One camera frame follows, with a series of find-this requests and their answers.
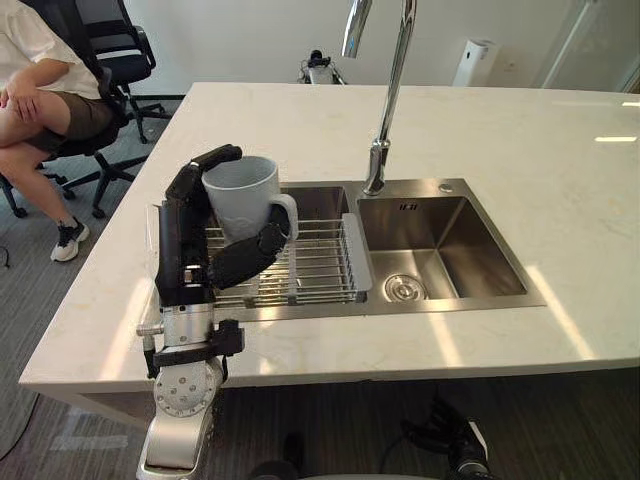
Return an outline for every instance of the marble countertop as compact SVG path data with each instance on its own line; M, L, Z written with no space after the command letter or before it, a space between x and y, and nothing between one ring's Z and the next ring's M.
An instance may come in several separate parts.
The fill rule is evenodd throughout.
M194 84L21 384L45 393L150 390L135 335L152 291L146 206L160 202L186 161L225 143L275 159L283 181L363 179L384 96L377 86ZM246 350L230 359L228 384L637 365L640 145L596 137L640 135L639 101L611 93L403 87L387 178L464 178L547 306L246 323Z

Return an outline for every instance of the sink drain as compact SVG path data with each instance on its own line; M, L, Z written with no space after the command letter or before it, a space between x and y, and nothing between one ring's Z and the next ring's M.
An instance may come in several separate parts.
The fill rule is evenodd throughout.
M384 282L384 293L390 302L424 300L427 291L424 285L409 275L393 275Z

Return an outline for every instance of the mug handle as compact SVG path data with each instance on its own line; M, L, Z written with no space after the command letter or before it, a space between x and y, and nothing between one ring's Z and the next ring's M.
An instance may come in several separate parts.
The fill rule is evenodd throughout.
M286 193L279 193L272 196L269 199L269 203L280 205L287 211L287 217L289 217L289 225L291 231L289 232L289 240L295 240L298 238L298 206L296 201L291 195Z

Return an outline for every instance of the chrome faucet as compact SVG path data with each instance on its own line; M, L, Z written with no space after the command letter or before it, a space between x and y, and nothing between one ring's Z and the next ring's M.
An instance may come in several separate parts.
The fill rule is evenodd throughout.
M372 0L353 0L349 19L347 20L347 28L344 31L344 43L342 45L342 56L356 58L358 54L358 46L360 45L360 37L367 21L367 15L371 9ZM391 142L389 141L389 129L393 120L393 112L396 108L396 100L398 99L398 91L400 90L400 77L402 76L402 67L404 59L407 56L411 33L413 32L413 24L416 19L416 3L417 0L402 1L402 18L400 19L400 32L398 33L398 43L396 44L396 53L393 57L393 65L391 67L391 79L389 80L389 89L387 90L387 99L382 112L382 123L380 131L371 144L369 153L369 174L364 184L363 192L366 195L377 195L384 187L384 167L387 163L387 154Z

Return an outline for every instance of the dish rack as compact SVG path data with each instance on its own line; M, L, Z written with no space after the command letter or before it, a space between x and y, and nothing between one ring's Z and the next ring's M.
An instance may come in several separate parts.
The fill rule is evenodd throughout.
M215 308L262 308L326 303L359 303L371 289L356 216L299 220L297 240L276 262L245 283L215 290ZM210 257L224 247L220 227L207 228Z

